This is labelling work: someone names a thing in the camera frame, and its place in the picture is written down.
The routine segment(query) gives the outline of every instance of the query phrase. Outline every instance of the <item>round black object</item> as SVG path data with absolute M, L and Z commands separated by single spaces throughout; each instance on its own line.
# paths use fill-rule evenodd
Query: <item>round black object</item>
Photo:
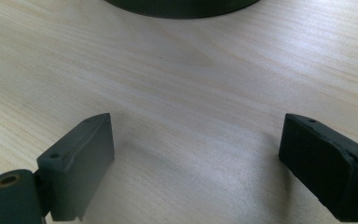
M 194 19 L 217 16 L 258 0 L 106 0 L 125 10 L 152 17 Z

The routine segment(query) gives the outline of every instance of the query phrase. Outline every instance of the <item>wooden table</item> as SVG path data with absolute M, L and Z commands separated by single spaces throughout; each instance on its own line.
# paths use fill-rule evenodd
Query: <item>wooden table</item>
M 0 174 L 104 112 L 116 160 L 83 223 L 337 223 L 278 150 L 287 112 L 358 142 L 358 1 L 187 21 L 0 0 Z

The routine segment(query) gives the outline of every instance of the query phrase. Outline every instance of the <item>small hole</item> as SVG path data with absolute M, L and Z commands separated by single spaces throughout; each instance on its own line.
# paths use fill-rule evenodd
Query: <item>small hole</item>
M 8 175 L 0 179 L 0 189 L 14 185 L 20 179 L 19 175 Z
M 57 159 L 57 158 L 59 158 L 60 157 L 60 154 L 58 154 L 58 153 L 54 153 L 54 154 L 51 154 L 51 156 L 50 156 L 52 159 Z

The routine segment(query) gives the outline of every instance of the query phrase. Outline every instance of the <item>black plastic part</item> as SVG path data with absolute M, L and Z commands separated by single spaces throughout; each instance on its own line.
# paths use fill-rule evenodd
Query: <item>black plastic part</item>
M 106 0 L 128 11 L 161 18 L 195 19 L 247 7 L 258 0 Z
M 0 224 L 45 223 L 34 175 L 15 170 L 0 175 Z
M 0 224 L 41 224 L 84 216 L 115 157 L 109 114 L 85 119 L 43 153 L 39 170 L 0 175 Z
M 42 182 L 52 185 L 55 221 L 82 219 L 115 157 L 109 114 L 82 121 L 37 158 Z
M 358 222 L 358 144 L 322 123 L 286 114 L 280 160 L 340 221 Z

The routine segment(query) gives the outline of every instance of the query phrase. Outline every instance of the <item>wood grain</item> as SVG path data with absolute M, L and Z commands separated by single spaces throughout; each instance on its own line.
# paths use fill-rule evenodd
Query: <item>wood grain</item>
M 277 154 L 287 112 L 358 142 L 358 1 L 0 0 L 0 174 L 104 112 L 117 158 L 83 223 L 337 223 Z

